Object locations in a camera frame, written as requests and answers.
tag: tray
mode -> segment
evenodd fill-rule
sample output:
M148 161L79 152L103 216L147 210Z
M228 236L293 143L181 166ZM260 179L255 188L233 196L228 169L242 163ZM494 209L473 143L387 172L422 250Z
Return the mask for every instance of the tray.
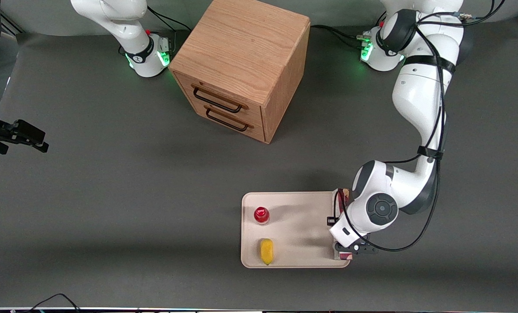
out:
M341 268L349 260L334 260L334 239L327 226L333 215L332 192L253 192L241 200L241 263L249 269ZM255 222L259 206L271 214L268 224ZM274 261L261 261L263 238L274 242Z

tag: gray table surface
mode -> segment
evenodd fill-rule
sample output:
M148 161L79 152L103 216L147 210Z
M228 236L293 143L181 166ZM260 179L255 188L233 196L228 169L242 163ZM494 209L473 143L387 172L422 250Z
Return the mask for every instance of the gray table surface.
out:
M412 156L398 71L312 30L265 145L198 117L170 73L135 75L110 36L22 38L0 117L40 127L50 150L0 156L0 306L62 292L80 306L518 312L518 19L475 29L446 95L428 232L338 270L246 269L241 198L350 186L364 162ZM403 214L372 239L403 245L425 219Z

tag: red bottle cap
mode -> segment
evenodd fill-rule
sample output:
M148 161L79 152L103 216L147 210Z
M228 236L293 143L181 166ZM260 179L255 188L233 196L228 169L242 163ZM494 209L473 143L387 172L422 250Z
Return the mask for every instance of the red bottle cap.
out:
M253 214L255 217L255 220L259 223L266 223L268 222L269 218L271 217L271 214L268 212L267 208L263 208L262 206L259 206L255 213Z

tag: drawer handle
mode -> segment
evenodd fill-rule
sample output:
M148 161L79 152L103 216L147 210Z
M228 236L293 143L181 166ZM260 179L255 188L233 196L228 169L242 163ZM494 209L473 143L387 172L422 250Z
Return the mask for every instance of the drawer handle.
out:
M193 95L195 96L195 98L201 100L201 101L205 101L206 103L210 104L210 105L214 105L215 107L219 107L223 110L226 110L228 111L229 113L237 113L239 112L239 110L241 110L241 105L238 105L237 106L237 109L230 109L229 107L226 107L225 105L221 105L220 103L216 103L212 100L209 100L205 97L201 97L199 95L197 95L197 91L199 91L199 88L198 87L195 87L195 89L193 90Z
M209 119L211 119L211 120L213 120L213 121L217 121L217 122L221 123L222 125L226 125L226 126L228 126L229 128L231 128L231 129L234 129L234 130L237 130L237 131L244 132L244 131L246 131L246 130L247 130L247 127L249 127L249 125L247 125L247 124L246 124L244 127L242 127L242 128L239 128L239 127L237 127L237 126L233 126L233 125L231 125L231 123L227 123L227 122L225 122L225 121L223 121L223 120L221 120L221 119L218 119L218 118L216 118L216 117L213 117L213 116L212 116L212 115L210 115L209 113L211 113L211 109L208 109L208 108L207 108L207 117L208 117Z

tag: small box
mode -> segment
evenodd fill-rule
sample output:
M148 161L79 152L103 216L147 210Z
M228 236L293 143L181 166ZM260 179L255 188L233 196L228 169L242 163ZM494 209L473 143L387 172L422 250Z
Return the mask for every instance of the small box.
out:
M303 77L307 16L214 0L170 64L195 112L270 143Z

